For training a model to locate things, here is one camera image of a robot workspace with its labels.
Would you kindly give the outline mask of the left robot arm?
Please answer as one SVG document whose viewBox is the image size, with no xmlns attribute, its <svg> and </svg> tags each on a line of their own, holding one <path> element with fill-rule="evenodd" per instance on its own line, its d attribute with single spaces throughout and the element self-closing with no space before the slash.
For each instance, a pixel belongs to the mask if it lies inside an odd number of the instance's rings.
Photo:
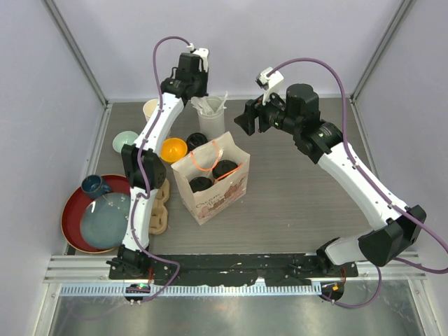
<svg viewBox="0 0 448 336">
<path fill-rule="evenodd" d="M 149 223 L 159 188 L 167 170 L 160 157 L 162 145 L 177 117 L 193 97 L 207 96 L 209 50 L 183 52 L 171 76 L 157 80 L 159 99 L 143 131 L 132 145 L 122 147 L 121 156 L 129 182 L 131 203 L 125 237 L 117 257 L 109 264 L 111 272 L 126 279 L 144 278 L 151 265 Z"/>
</svg>

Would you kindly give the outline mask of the brown paper bag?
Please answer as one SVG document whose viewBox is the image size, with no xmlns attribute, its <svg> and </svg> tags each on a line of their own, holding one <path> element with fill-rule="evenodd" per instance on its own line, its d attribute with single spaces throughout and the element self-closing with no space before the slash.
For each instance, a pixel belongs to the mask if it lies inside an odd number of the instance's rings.
<svg viewBox="0 0 448 336">
<path fill-rule="evenodd" d="M 221 160 L 231 160 L 238 170 L 216 181 L 212 169 Z M 209 141 L 171 165 L 183 204 L 198 224 L 209 219 L 245 195 L 249 178 L 250 155 L 238 147 L 230 132 Z M 189 182 L 198 176 L 213 181 L 205 191 L 193 193 Z"/>
</svg>

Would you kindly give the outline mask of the black lid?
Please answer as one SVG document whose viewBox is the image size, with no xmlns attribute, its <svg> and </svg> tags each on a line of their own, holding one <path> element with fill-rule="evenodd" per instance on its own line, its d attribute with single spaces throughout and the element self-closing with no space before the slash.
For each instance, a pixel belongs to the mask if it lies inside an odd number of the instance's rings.
<svg viewBox="0 0 448 336">
<path fill-rule="evenodd" d="M 189 182 L 189 186 L 193 193 L 198 193 L 211 188 L 214 182 L 205 176 L 198 176 Z"/>
<path fill-rule="evenodd" d="M 221 160 L 212 169 L 213 178 L 216 181 L 225 179 L 232 172 L 238 170 L 239 165 L 231 160 Z"/>
</svg>

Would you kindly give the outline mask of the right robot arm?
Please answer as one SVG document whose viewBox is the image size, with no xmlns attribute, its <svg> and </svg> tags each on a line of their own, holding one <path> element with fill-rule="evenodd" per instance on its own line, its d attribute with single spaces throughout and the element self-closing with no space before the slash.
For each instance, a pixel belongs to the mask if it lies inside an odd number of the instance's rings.
<svg viewBox="0 0 448 336">
<path fill-rule="evenodd" d="M 321 119 L 319 96 L 312 86 L 290 85 L 284 99 L 276 93 L 250 99 L 234 122 L 248 135 L 271 127 L 291 134 L 297 149 L 329 173 L 367 218 L 369 232 L 337 237 L 317 250 L 316 268 L 323 276 L 330 277 L 343 264 L 358 260 L 383 267 L 417 240 L 421 229 L 412 219 L 424 222 L 426 212 L 419 205 L 407 206 L 360 160 L 350 160 L 342 132 Z"/>
</svg>

